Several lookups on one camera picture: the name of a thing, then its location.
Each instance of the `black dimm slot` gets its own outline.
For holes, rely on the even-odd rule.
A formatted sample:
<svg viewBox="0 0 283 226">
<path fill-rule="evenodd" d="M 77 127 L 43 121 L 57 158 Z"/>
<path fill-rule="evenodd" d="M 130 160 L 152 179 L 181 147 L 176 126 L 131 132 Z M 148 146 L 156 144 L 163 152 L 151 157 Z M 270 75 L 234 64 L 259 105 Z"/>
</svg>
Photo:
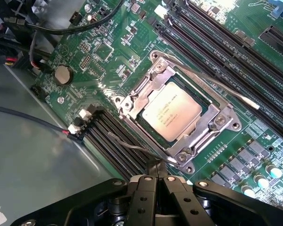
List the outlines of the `black dimm slot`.
<svg viewBox="0 0 283 226">
<path fill-rule="evenodd" d="M 263 58 L 259 53 L 254 51 L 252 48 L 248 48 L 244 45 L 244 42 L 240 40 L 237 36 L 232 34 L 229 30 L 224 28 L 221 24 L 219 24 L 217 21 L 212 19 L 205 11 L 198 8 L 193 3 L 189 2 L 188 9 L 190 12 L 199 19 L 202 19 L 207 25 L 211 27 L 213 31 L 220 34 L 221 38 L 224 38 L 226 41 L 229 42 L 229 44 L 234 42 L 234 47 L 236 47 L 238 50 L 240 50 L 241 47 L 243 47 L 244 50 L 246 50 L 249 54 L 243 53 L 252 61 L 255 62 L 257 65 L 259 65 L 261 68 L 266 70 L 270 75 L 272 75 L 277 80 L 281 81 L 283 83 L 283 72 L 272 65 L 270 62 L 268 62 L 265 58 Z"/>
<path fill-rule="evenodd" d="M 235 71 L 233 68 L 230 67 L 224 67 L 224 62 L 216 57 L 211 51 L 203 47 L 201 43 L 198 42 L 198 45 L 196 45 L 197 41 L 194 40 L 194 43 L 190 39 L 190 35 L 181 27 L 177 26 L 177 24 L 173 24 L 172 26 L 173 30 L 177 32 L 181 37 L 184 38 L 184 40 L 192 46 L 194 49 L 198 50 L 199 52 L 203 53 L 203 55 L 211 60 L 213 63 L 215 63 L 221 70 L 224 68 L 226 71 L 224 72 L 228 77 L 232 77 L 233 80 L 235 80 L 237 83 L 242 84 L 242 86 L 251 93 L 254 97 L 259 97 L 263 103 L 268 105 L 269 107 L 272 107 L 272 111 L 283 118 L 283 110 L 279 109 L 279 107 L 272 101 L 270 101 L 266 96 L 264 96 L 260 91 L 256 89 L 252 89 L 252 87 L 249 86 L 249 84 L 244 80 L 243 76 L 240 75 L 237 71 Z"/>
<path fill-rule="evenodd" d="M 123 147 L 117 146 L 117 144 L 115 144 L 116 141 L 111 140 L 111 138 L 107 135 L 108 132 L 106 132 L 105 128 L 101 126 L 98 122 L 95 123 L 95 126 L 101 132 L 101 133 L 98 133 L 98 136 L 101 139 L 106 139 L 108 141 L 106 144 L 107 148 L 112 150 L 118 156 L 118 159 L 120 159 L 123 162 L 126 162 L 128 165 L 128 169 L 134 175 L 141 174 L 142 170 L 139 169 L 138 166 L 135 163 L 133 163 L 133 161 L 130 159 L 129 157 L 130 153 L 124 150 Z"/>
<path fill-rule="evenodd" d="M 109 125 L 118 135 L 118 137 L 126 142 L 127 144 L 139 146 L 146 148 L 144 145 L 142 145 L 125 127 L 123 127 L 120 123 L 117 122 L 117 120 L 110 114 L 103 114 L 101 115 L 103 118 L 103 121 L 109 121 L 107 125 Z M 153 160 L 151 156 L 146 155 L 145 153 L 138 152 L 136 150 L 132 150 L 132 152 L 143 162 L 146 163 L 148 160 Z"/>
<path fill-rule="evenodd" d="M 264 85 L 264 88 L 268 90 L 270 93 L 272 93 L 276 98 L 278 98 L 280 101 L 283 102 L 283 91 L 279 89 L 275 84 L 272 82 L 266 81 L 264 77 L 260 74 L 258 70 L 256 70 L 254 67 L 250 66 L 247 62 L 245 62 L 240 57 L 237 57 L 235 52 L 231 50 L 230 48 L 226 47 L 221 41 L 218 39 L 215 39 L 209 32 L 207 32 L 205 29 L 203 29 L 201 26 L 194 23 L 189 17 L 187 17 L 186 14 L 181 13 L 179 15 L 180 19 L 198 36 L 200 36 L 203 40 L 208 42 L 211 45 L 216 45 L 215 48 L 220 51 L 221 54 L 223 54 L 225 57 L 227 57 L 231 63 L 234 65 L 239 65 L 241 70 L 245 69 L 248 70 L 248 76 L 252 79 L 254 79 L 256 82 L 258 82 L 261 85 Z"/>
<path fill-rule="evenodd" d="M 112 133 L 114 133 L 115 135 L 117 135 L 118 137 L 120 137 L 119 133 L 117 133 L 114 129 L 111 129 L 111 128 L 108 128 L 107 125 L 105 125 L 103 123 L 103 121 L 98 121 L 97 122 L 98 124 L 100 124 L 104 130 L 106 131 L 110 131 Z M 145 161 L 142 161 L 138 156 L 137 156 L 137 153 L 129 150 L 128 148 L 126 147 L 122 147 L 123 150 L 126 150 L 126 154 L 123 152 L 123 150 L 120 149 L 120 151 L 122 152 L 123 156 L 126 156 L 129 161 L 131 162 L 132 165 L 135 165 L 137 169 L 141 170 L 141 169 L 144 169 L 146 167 L 146 162 Z"/>
<path fill-rule="evenodd" d="M 105 159 L 118 171 L 118 173 L 127 181 L 133 174 L 126 168 L 126 166 L 117 159 L 117 157 L 105 146 L 104 141 L 100 141 L 98 136 L 92 130 L 86 135 L 88 141 L 105 157 Z"/>
<path fill-rule="evenodd" d="M 231 89 L 235 89 L 233 85 L 231 85 L 227 80 L 222 78 L 221 76 L 217 76 L 217 73 L 211 69 L 207 64 L 199 60 L 194 54 L 191 52 L 188 52 L 180 42 L 178 42 L 173 37 L 164 36 L 161 32 L 159 33 L 160 36 L 165 39 L 168 43 L 170 43 L 175 49 L 179 50 L 185 57 L 187 57 L 191 62 L 193 62 L 199 69 L 201 69 L 204 73 L 206 73 L 208 76 L 213 77 L 214 79 L 222 82 L 226 86 L 230 87 Z M 242 105 L 248 109 L 253 115 L 255 115 L 257 118 L 262 120 L 266 125 L 269 125 L 277 134 L 283 137 L 283 127 L 277 123 L 275 123 L 270 117 L 268 117 L 262 109 L 255 110 L 246 104 L 242 103 Z"/>
</svg>

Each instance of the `pcie slot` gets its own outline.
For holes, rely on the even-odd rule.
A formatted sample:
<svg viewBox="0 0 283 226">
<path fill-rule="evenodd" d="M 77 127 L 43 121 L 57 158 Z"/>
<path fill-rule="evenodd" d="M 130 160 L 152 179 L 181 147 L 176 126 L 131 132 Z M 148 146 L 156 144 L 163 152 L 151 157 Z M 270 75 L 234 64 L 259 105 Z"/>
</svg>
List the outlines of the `pcie slot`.
<svg viewBox="0 0 283 226">
<path fill-rule="evenodd" d="M 273 101 L 270 101 L 266 96 L 264 96 L 259 90 L 253 89 L 245 80 L 243 75 L 239 74 L 231 67 L 226 67 L 225 63 L 219 59 L 214 53 L 206 49 L 200 42 L 196 39 L 191 39 L 188 32 L 178 26 L 176 23 L 173 23 L 171 30 L 175 31 L 178 35 L 180 35 L 185 42 L 187 42 L 193 49 L 201 52 L 207 59 L 211 60 L 215 65 L 217 65 L 220 70 L 226 74 L 228 77 L 232 77 L 238 84 L 241 84 L 250 94 L 254 97 L 259 98 L 264 104 L 269 106 L 273 112 L 283 119 L 283 110 L 279 108 Z"/>
<path fill-rule="evenodd" d="M 283 56 L 283 32 L 271 26 L 260 35 L 260 39 Z"/>
<path fill-rule="evenodd" d="M 160 36 L 167 41 L 171 46 L 177 49 L 181 54 L 183 54 L 187 59 L 189 59 L 193 64 L 195 64 L 198 68 L 200 68 L 203 72 L 205 72 L 208 76 L 213 77 L 214 79 L 222 82 L 228 87 L 235 89 L 235 87 L 225 78 L 223 78 L 220 74 L 216 73 L 212 68 L 210 68 L 206 63 L 204 63 L 201 59 L 197 58 L 193 53 L 188 51 L 186 47 L 181 44 L 174 37 L 169 35 L 168 33 L 159 32 Z M 278 123 L 275 123 L 272 118 L 265 114 L 262 109 L 255 110 L 248 105 L 242 103 L 242 105 L 248 109 L 253 115 L 262 120 L 266 125 L 269 125 L 276 133 L 283 137 L 283 126 Z"/>
<path fill-rule="evenodd" d="M 230 45 L 239 50 L 243 55 L 246 55 L 252 62 L 261 67 L 263 70 L 272 75 L 273 78 L 276 78 L 283 84 L 283 72 L 277 67 L 268 62 L 263 58 L 259 53 L 254 51 L 252 48 L 245 46 L 244 42 L 240 40 L 237 36 L 232 34 L 226 28 L 224 28 L 217 21 L 212 19 L 205 11 L 198 8 L 193 3 L 189 2 L 187 9 L 189 13 L 194 14 L 197 18 L 201 19 L 206 25 L 209 26 L 216 34 L 219 35 L 219 38 L 226 40 Z"/>
<path fill-rule="evenodd" d="M 257 71 L 254 67 L 252 67 L 248 62 L 243 60 L 241 57 L 237 57 L 237 54 L 232 49 L 227 47 L 224 43 L 222 43 L 218 39 L 215 39 L 209 32 L 207 32 L 201 26 L 196 24 L 186 14 L 181 13 L 178 17 L 203 40 L 205 40 L 206 42 L 210 43 L 213 46 L 215 45 L 216 49 L 220 51 L 220 53 L 223 54 L 225 57 L 227 57 L 231 61 L 231 63 L 233 63 L 234 65 L 239 65 L 242 70 L 243 69 L 248 70 L 249 71 L 248 77 L 251 77 L 260 85 L 263 85 L 266 90 L 268 90 L 271 94 L 273 94 L 275 97 L 277 97 L 280 101 L 283 102 L 282 89 L 279 89 L 273 82 L 268 82 L 266 78 L 262 77 L 259 71 Z"/>
</svg>

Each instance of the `chip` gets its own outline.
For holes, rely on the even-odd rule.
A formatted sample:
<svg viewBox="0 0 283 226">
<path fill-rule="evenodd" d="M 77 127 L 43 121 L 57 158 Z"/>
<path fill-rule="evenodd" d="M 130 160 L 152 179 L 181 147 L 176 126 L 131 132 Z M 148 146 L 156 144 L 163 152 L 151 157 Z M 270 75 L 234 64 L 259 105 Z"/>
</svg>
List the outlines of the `chip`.
<svg viewBox="0 0 283 226">
<path fill-rule="evenodd" d="M 244 168 L 244 165 L 242 164 L 242 162 L 240 162 L 237 158 L 233 158 L 230 161 L 230 164 L 237 170 L 240 171 L 241 169 Z"/>
<path fill-rule="evenodd" d="M 146 13 L 147 12 L 145 10 L 142 10 L 139 14 L 140 19 L 143 19 L 146 16 Z"/>
<path fill-rule="evenodd" d="M 211 178 L 211 180 L 213 181 L 213 182 L 215 182 L 216 184 L 219 184 L 219 185 L 224 185 L 226 182 L 225 182 L 225 180 L 223 180 L 222 178 L 221 178 L 221 176 L 219 176 L 218 174 L 215 174 L 212 178 Z"/>
<path fill-rule="evenodd" d="M 254 158 L 254 156 L 245 149 L 239 152 L 238 155 L 246 162 L 250 162 Z"/>
<path fill-rule="evenodd" d="M 220 12 L 220 9 L 215 6 L 215 7 L 211 10 L 211 12 L 217 14 L 217 13 Z"/>
<path fill-rule="evenodd" d="M 134 3 L 132 6 L 131 6 L 131 11 L 133 12 L 133 13 L 137 13 L 138 12 L 138 10 L 140 10 L 140 5 L 139 4 L 137 4 L 137 3 Z"/>
<path fill-rule="evenodd" d="M 260 154 L 265 150 L 264 147 L 262 147 L 256 140 L 250 143 L 249 147 L 256 152 L 257 154 Z"/>
<path fill-rule="evenodd" d="M 202 107 L 175 83 L 168 83 L 148 104 L 142 117 L 166 141 L 172 142 L 195 129 Z"/>
<path fill-rule="evenodd" d="M 258 159 L 255 158 L 253 158 L 250 162 L 253 163 L 255 166 L 257 166 L 260 163 Z"/>
<path fill-rule="evenodd" d="M 225 176 L 228 179 L 232 179 L 236 174 L 230 170 L 227 166 L 224 166 L 221 170 L 220 173 Z"/>
</svg>

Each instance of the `green circuit board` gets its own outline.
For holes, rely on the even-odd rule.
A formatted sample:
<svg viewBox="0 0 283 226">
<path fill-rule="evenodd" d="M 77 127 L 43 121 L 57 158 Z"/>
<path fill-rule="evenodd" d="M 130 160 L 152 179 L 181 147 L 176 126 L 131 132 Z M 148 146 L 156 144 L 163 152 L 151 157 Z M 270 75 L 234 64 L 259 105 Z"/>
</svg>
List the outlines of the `green circuit board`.
<svg viewBox="0 0 283 226">
<path fill-rule="evenodd" d="M 283 31 L 283 19 L 274 20 L 269 15 L 273 6 L 262 2 L 214 1 L 214 4 L 220 8 L 220 14 L 214 17 L 228 30 L 235 32 L 240 29 L 253 38 L 254 49 L 283 71 L 283 56 L 258 38 L 272 24 Z M 111 98 L 115 95 L 126 96 L 135 87 L 152 65 L 149 53 L 153 50 L 177 56 L 190 67 L 197 69 L 192 62 L 159 38 L 153 27 L 147 23 L 147 18 L 150 16 L 157 18 L 154 10 L 161 1 L 137 0 L 137 3 L 140 9 L 138 13 L 134 13 L 131 10 L 132 2 L 127 0 L 115 17 L 105 25 L 107 30 L 99 32 L 94 29 L 62 38 L 48 64 L 53 68 L 58 65 L 72 68 L 74 79 L 69 86 L 57 85 L 52 74 L 41 73 L 38 76 L 36 85 L 41 86 L 48 94 L 46 103 L 66 125 L 72 123 L 78 112 L 90 104 L 102 105 L 118 117 Z M 195 1 L 195 3 L 199 7 L 207 3 L 213 5 L 211 1 Z M 89 14 L 96 17 L 100 7 L 113 8 L 115 1 L 102 0 L 97 5 L 87 0 L 86 4 L 90 4 L 94 9 Z M 88 14 L 84 11 L 84 6 L 78 11 L 83 16 L 79 25 L 88 23 Z M 141 11 L 146 13 L 143 18 L 140 16 Z M 253 140 L 256 140 L 266 150 L 267 156 L 257 156 L 258 164 L 245 164 L 250 169 L 250 173 L 239 175 L 241 177 L 239 183 L 231 181 L 229 183 L 238 192 L 241 191 L 242 185 L 248 184 L 256 193 L 256 198 L 283 209 L 283 175 L 279 179 L 273 179 L 265 171 L 265 167 L 273 163 L 283 172 L 283 139 L 221 88 L 213 84 L 211 87 L 234 105 L 242 122 L 242 130 L 239 133 L 226 130 L 210 143 L 194 160 L 196 172 L 192 176 L 185 175 L 172 167 L 169 171 L 174 175 L 183 176 L 189 183 L 200 179 L 211 179 L 215 174 L 220 175 L 222 165 L 230 166 L 230 157 L 239 158 L 239 151 L 248 150 L 255 156 L 256 152 L 249 146 Z M 59 97 L 63 98 L 63 103 L 58 103 Z M 254 182 L 254 175 L 258 173 L 269 180 L 268 189 L 261 189 Z"/>
</svg>

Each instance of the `wire connector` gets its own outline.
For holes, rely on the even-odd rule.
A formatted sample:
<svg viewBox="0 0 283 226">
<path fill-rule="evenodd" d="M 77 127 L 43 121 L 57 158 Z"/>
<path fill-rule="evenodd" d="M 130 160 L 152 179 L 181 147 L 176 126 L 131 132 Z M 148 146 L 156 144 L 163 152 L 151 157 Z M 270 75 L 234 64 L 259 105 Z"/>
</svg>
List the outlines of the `wire connector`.
<svg viewBox="0 0 283 226">
<path fill-rule="evenodd" d="M 26 26 L 26 21 L 16 17 L 5 17 L 4 22 L 14 30 L 32 33 L 32 30 Z"/>
</svg>

